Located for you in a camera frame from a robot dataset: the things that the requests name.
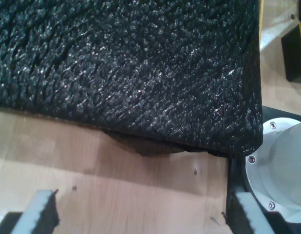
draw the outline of screw head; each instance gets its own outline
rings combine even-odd
[[[275,129],[276,128],[276,123],[275,122],[271,122],[269,124],[269,126],[270,126],[271,129]]]
[[[270,210],[273,210],[273,209],[275,208],[275,203],[272,202],[272,201],[270,201],[270,202],[268,203],[268,207],[269,207]]]
[[[249,161],[251,164],[253,164],[253,163],[255,163],[256,158],[255,158],[253,155],[250,155],[250,156],[248,157],[248,161]]]

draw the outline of black foam block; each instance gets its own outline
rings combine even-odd
[[[0,1],[0,107],[224,155],[262,142],[256,0]]]

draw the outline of wood grain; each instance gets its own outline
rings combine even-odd
[[[264,1],[261,76],[264,105],[301,114],[301,85],[286,81],[280,44],[296,7]],[[226,185],[225,158],[142,157],[98,130],[0,111],[0,221],[36,190],[59,189],[56,234],[228,234]]]

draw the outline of black textured fabric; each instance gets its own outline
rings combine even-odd
[[[247,155],[262,142],[256,0],[0,1],[0,107]]]

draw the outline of wooden board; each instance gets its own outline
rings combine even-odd
[[[286,81],[280,36],[296,1],[264,2],[263,104],[301,114],[301,85]],[[231,233],[225,158],[142,157],[101,131],[0,111],[0,221],[38,189],[59,189],[56,234]]]

